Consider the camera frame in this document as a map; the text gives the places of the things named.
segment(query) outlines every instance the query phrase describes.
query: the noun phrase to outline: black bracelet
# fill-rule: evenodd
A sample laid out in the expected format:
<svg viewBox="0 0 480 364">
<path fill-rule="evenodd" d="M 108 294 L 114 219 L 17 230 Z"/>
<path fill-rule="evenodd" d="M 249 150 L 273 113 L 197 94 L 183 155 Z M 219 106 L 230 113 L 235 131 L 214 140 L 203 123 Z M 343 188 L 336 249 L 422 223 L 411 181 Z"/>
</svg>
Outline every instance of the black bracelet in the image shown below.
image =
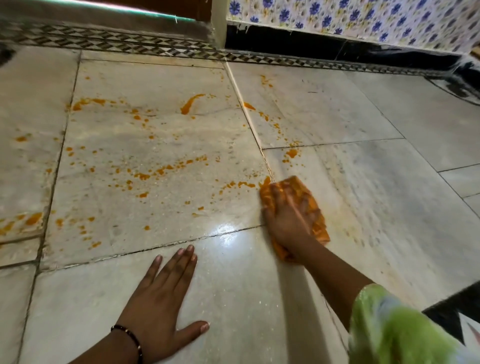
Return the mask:
<svg viewBox="0 0 480 364">
<path fill-rule="evenodd" d="M 110 329 L 110 331 L 113 331 L 114 329 L 121 330 L 121 331 L 125 332 L 128 336 L 130 336 L 130 338 L 133 340 L 133 342 L 137 346 L 137 350 L 138 350 L 137 364 L 143 364 L 144 355 L 142 353 L 142 347 L 140 346 L 140 342 L 138 341 L 137 337 L 133 334 L 133 332 L 131 332 L 130 330 L 128 330 L 126 327 L 124 327 L 122 325 L 113 325 L 112 328 Z"/>
</svg>

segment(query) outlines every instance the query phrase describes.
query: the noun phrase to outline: tiled wall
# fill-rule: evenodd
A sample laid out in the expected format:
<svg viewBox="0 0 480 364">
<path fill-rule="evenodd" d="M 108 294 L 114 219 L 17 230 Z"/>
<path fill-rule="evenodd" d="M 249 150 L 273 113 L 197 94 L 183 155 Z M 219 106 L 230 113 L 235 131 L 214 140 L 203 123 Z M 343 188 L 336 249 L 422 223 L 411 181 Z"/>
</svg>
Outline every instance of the tiled wall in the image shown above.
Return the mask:
<svg viewBox="0 0 480 364">
<path fill-rule="evenodd" d="M 458 53 L 480 41 L 480 0 L 229 1 L 234 21 Z"/>
</svg>

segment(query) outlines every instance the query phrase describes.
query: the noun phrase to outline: white floor tile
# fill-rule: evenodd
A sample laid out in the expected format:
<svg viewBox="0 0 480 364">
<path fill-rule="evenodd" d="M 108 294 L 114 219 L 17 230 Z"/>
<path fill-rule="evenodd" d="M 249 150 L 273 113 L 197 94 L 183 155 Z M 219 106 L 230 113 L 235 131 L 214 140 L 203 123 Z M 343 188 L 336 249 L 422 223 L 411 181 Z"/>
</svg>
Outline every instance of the white floor tile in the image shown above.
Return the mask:
<svg viewBox="0 0 480 364">
<path fill-rule="evenodd" d="M 311 189 L 327 246 L 355 268 L 418 309 L 478 280 L 480 220 L 408 141 L 291 151 L 265 151 L 275 180 Z"/>
<path fill-rule="evenodd" d="M 0 68 L 0 242 L 43 229 L 78 57 L 24 47 Z"/>
<path fill-rule="evenodd" d="M 150 63 L 165 64 L 171 66 L 207 67 L 223 69 L 223 63 L 220 61 L 197 60 L 195 58 L 159 57 L 144 54 L 125 54 L 118 52 L 101 52 L 96 50 L 82 51 L 82 59 L 95 61 Z"/>
<path fill-rule="evenodd" d="M 420 76 L 347 75 L 437 171 L 480 163 L 478 106 Z"/>
<path fill-rule="evenodd" d="M 464 198 L 464 201 L 472 208 L 480 217 L 480 194 Z"/>
<path fill-rule="evenodd" d="M 17 362 L 35 267 L 0 270 L 0 363 Z"/>
<path fill-rule="evenodd" d="M 480 194 L 480 164 L 456 170 L 447 170 L 440 174 L 460 197 Z"/>
<path fill-rule="evenodd" d="M 237 102 L 224 70 L 83 61 L 43 267 L 259 225 L 268 172 Z"/>
<path fill-rule="evenodd" d="M 67 363 L 81 354 L 109 332 L 156 254 L 170 258 L 186 246 L 40 274 L 20 364 Z M 313 280 L 280 263 L 260 228 L 201 240 L 195 249 L 178 327 L 199 319 L 211 326 L 167 363 L 347 362 Z"/>
<path fill-rule="evenodd" d="M 341 71 L 228 67 L 262 148 L 402 137 Z"/>
<path fill-rule="evenodd" d="M 0 244 L 0 267 L 35 260 L 39 247 L 39 238 Z"/>
</svg>

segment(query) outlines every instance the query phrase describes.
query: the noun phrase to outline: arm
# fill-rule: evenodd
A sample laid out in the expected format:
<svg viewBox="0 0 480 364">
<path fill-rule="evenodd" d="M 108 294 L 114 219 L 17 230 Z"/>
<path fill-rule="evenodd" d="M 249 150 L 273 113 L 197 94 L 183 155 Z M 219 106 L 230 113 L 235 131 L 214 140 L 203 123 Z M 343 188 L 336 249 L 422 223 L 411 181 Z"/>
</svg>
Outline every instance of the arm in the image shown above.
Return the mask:
<svg viewBox="0 0 480 364">
<path fill-rule="evenodd" d="M 307 196 L 297 207 L 291 197 L 291 190 L 287 189 L 284 197 L 276 186 L 272 188 L 276 212 L 263 208 L 269 233 L 305 266 L 348 330 L 357 295 L 373 281 L 330 252 L 311 235 L 312 224 L 319 211 L 309 216 L 305 213 Z"/>
<path fill-rule="evenodd" d="M 209 329 L 206 321 L 194 322 L 181 330 L 176 328 L 197 265 L 193 250 L 193 245 L 179 249 L 158 274 L 162 257 L 157 256 L 117 321 L 138 339 L 145 364 L 168 358 Z M 70 364 L 137 362 L 135 343 L 125 332 L 115 329 Z"/>
</svg>

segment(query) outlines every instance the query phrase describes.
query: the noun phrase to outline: left hand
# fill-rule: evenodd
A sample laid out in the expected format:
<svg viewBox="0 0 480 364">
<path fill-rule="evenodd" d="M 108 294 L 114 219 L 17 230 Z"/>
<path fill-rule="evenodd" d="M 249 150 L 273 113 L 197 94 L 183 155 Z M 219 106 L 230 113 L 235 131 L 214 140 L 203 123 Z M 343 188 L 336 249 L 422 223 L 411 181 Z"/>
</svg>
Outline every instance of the left hand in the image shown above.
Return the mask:
<svg viewBox="0 0 480 364">
<path fill-rule="evenodd" d="M 137 337 L 145 364 L 168 358 L 209 329 L 206 321 L 176 327 L 197 265 L 193 251 L 193 245 L 179 249 L 158 275 L 162 257 L 157 256 L 117 321 Z"/>
</svg>

